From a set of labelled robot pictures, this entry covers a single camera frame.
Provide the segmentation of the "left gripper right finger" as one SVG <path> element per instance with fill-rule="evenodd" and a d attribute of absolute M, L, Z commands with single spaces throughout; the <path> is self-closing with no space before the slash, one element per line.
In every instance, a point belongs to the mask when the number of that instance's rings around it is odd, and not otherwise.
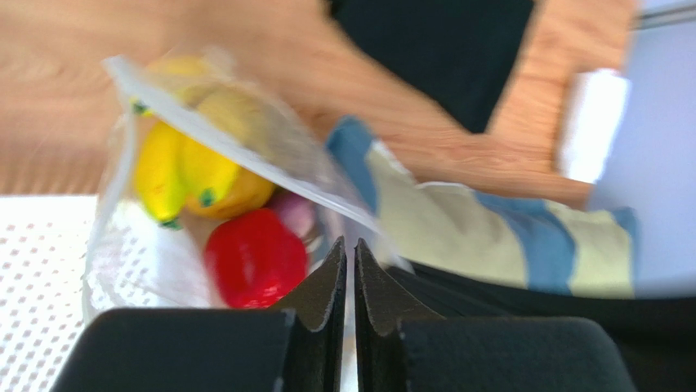
<path fill-rule="evenodd" d="M 355 247 L 362 391 L 633 391 L 617 346 L 583 318 L 444 318 Z"/>

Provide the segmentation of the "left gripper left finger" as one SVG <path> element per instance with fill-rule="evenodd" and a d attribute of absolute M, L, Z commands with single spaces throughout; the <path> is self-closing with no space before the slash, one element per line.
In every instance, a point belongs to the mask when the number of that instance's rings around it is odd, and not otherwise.
<path fill-rule="evenodd" d="M 123 308 L 91 322 L 56 391 L 337 391 L 345 244 L 266 310 Z"/>

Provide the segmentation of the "clear zip top bag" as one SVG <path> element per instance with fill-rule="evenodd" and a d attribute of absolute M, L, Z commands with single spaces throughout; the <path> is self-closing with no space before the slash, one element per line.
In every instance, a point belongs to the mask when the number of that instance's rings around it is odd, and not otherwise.
<path fill-rule="evenodd" d="M 213 228 L 285 190 L 311 205 L 319 240 L 307 270 L 337 237 L 364 239 L 383 265 L 409 263 L 377 218 L 365 164 L 322 145 L 281 100 L 211 55 L 141 67 L 105 60 L 123 113 L 87 245 L 83 312 L 219 307 L 203 265 Z"/>

